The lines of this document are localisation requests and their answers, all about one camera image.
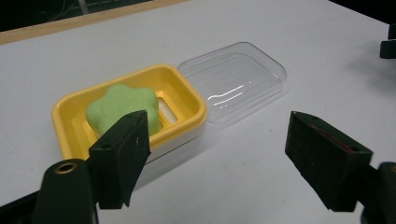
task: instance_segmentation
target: white table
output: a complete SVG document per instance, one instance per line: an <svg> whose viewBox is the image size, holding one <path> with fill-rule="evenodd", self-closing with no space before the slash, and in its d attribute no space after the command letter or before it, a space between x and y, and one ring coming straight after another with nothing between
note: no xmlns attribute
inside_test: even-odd
<svg viewBox="0 0 396 224"><path fill-rule="evenodd" d="M132 205L101 223L360 223L327 211L285 155L291 110L316 115L396 161L396 61L388 25L314 0L193 0L0 46L0 204L62 159L50 111L63 96L155 64L247 41L285 66L285 95L147 165Z"/></svg>

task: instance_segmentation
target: green soap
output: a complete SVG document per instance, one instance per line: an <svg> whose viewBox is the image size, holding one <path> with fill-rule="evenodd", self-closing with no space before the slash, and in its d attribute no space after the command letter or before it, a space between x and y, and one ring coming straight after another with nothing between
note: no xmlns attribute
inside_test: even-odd
<svg viewBox="0 0 396 224"><path fill-rule="evenodd" d="M149 88L131 88L124 84L111 86L105 96L88 105L86 117L91 128L102 135L122 116L137 110L148 112L150 135L161 129L158 99L154 91Z"/></svg>

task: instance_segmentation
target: soap dish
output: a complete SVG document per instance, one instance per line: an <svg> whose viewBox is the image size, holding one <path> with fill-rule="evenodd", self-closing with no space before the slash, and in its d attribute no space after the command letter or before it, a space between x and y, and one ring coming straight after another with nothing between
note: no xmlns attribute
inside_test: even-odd
<svg viewBox="0 0 396 224"><path fill-rule="evenodd" d="M281 96L285 68L247 42L182 63L178 70L201 93L207 121L234 123Z"/></svg>

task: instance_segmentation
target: yellow plastic tray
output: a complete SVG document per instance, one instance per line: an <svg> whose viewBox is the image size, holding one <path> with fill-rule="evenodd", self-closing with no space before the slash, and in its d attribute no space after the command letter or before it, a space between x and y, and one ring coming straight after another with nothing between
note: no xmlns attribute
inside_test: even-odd
<svg viewBox="0 0 396 224"><path fill-rule="evenodd" d="M66 95L53 107L52 120L64 159L88 159L88 149L97 136L86 120L85 110L90 103L102 97L109 86L118 83L133 88L151 88L177 118L176 122L170 122L160 109L162 128L150 137L151 150L183 136L183 133L201 126L205 121L205 102L192 85L173 66L153 65Z"/></svg>

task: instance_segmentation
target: screw hole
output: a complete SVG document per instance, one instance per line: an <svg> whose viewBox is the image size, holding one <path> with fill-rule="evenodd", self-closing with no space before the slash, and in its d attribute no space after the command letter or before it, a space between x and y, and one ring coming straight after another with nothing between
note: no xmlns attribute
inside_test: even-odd
<svg viewBox="0 0 396 224"><path fill-rule="evenodd" d="M55 169L55 174L64 175L76 170L77 164L74 162L64 163Z"/></svg>

